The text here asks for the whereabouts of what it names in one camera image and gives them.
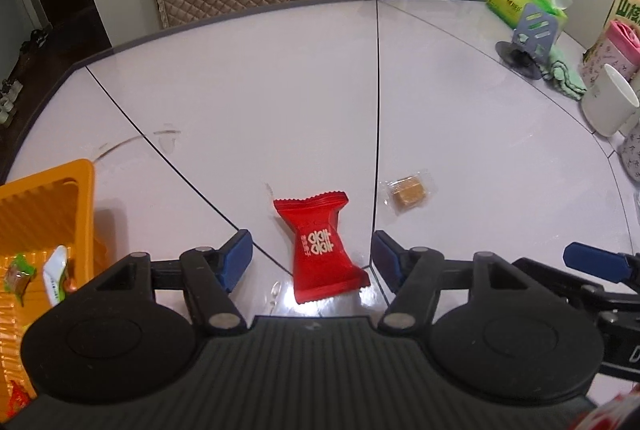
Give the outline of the large red snack packet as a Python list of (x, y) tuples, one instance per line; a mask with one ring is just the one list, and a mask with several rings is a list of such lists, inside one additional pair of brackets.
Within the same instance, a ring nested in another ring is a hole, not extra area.
[(338, 215), (347, 204), (348, 197), (341, 190), (305, 199), (273, 200), (294, 234), (293, 288), (298, 304), (370, 286), (367, 272), (352, 263), (337, 230)]

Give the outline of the silver clear snack packet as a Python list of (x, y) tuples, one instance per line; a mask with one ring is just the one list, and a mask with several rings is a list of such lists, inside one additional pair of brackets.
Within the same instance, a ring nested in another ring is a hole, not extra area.
[(68, 254), (65, 246), (57, 246), (42, 268), (44, 290), (52, 306), (60, 304), (66, 296), (64, 281), (68, 264)]

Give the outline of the green candy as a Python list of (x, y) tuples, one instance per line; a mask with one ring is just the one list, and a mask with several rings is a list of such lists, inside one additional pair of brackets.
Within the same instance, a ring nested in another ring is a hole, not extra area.
[(24, 254), (17, 254), (10, 262), (3, 277), (3, 289), (12, 293), (18, 303), (24, 304), (24, 295), (30, 282), (36, 277), (37, 268), (31, 265)]

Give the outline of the small brown candy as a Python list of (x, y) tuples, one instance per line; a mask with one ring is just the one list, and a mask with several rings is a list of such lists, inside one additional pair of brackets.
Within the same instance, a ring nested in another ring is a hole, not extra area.
[(378, 183), (380, 204), (395, 215), (401, 215), (426, 206), (438, 187), (427, 169), (411, 174), (383, 179)]

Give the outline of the patterned cup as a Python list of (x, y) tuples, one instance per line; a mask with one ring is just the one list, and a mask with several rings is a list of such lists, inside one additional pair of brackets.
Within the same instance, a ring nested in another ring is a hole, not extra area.
[(636, 183), (640, 183), (640, 124), (625, 135), (625, 139), (618, 150), (620, 163), (627, 175)]

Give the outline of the white mug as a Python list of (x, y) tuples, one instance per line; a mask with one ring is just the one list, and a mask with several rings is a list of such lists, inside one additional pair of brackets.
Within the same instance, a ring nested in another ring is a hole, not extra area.
[(603, 137), (611, 137), (639, 110), (639, 98), (623, 75), (605, 64), (596, 81), (580, 101), (590, 127)]

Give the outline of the orange plastic basket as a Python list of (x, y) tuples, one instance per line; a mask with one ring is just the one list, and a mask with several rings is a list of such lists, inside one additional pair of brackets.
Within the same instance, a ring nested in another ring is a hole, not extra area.
[[(101, 271), (106, 250), (93, 226), (94, 168), (78, 159), (1, 186), (1, 419), (6, 416), (10, 381), (21, 384), (33, 398), (20, 358), (27, 328), (50, 304), (42, 268), (57, 246), (68, 254), (65, 292), (70, 292)], [(22, 253), (37, 268), (28, 285), (24, 304), (3, 289), (3, 277), (13, 258)]]

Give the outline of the green cloth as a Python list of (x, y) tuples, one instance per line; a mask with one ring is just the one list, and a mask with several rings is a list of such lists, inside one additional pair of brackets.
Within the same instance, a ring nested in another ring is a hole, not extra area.
[(544, 81), (564, 96), (581, 101), (587, 92), (584, 81), (565, 59), (562, 50), (553, 45), (548, 60), (539, 66)]

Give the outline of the pink lid patterned container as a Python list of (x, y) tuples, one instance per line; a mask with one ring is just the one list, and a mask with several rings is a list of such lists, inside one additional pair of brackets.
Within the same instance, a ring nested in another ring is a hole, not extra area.
[(592, 49), (586, 52), (578, 73), (587, 88), (596, 82), (609, 64), (627, 82), (639, 69), (639, 35), (632, 26), (620, 20), (612, 20)]

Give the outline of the grey phone stand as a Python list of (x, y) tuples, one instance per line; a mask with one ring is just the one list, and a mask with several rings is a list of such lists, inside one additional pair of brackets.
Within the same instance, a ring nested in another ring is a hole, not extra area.
[(525, 5), (510, 42), (500, 41), (495, 49), (503, 64), (527, 80), (542, 78), (558, 35), (558, 20), (534, 3)]

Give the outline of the red candy packet left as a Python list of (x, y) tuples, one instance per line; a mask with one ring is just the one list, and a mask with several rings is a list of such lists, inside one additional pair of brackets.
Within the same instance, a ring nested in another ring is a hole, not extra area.
[(6, 416), (11, 419), (32, 402), (28, 391), (15, 380), (10, 381), (10, 396)]

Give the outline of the colourful snack box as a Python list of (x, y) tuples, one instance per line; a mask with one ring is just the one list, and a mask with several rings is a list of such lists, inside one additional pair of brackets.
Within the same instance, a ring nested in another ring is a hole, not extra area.
[(617, 49), (631, 61), (634, 52), (639, 50), (639, 0), (613, 0), (602, 32), (582, 59), (589, 59), (596, 52), (599, 44), (609, 36), (612, 36), (613, 43), (620, 43), (622, 47)]

